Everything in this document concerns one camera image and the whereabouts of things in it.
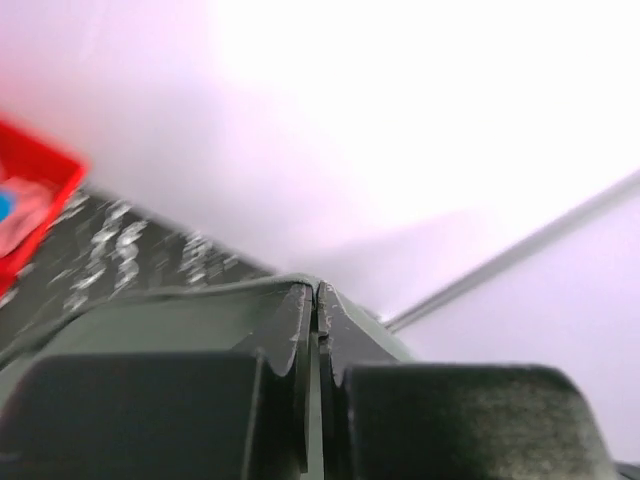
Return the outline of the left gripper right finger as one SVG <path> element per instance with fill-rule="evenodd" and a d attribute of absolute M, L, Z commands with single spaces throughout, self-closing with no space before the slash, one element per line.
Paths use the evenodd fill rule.
<path fill-rule="evenodd" d="M 541 365 L 421 363 L 329 284 L 317 290 L 329 479 L 614 479 L 577 386 Z"/>

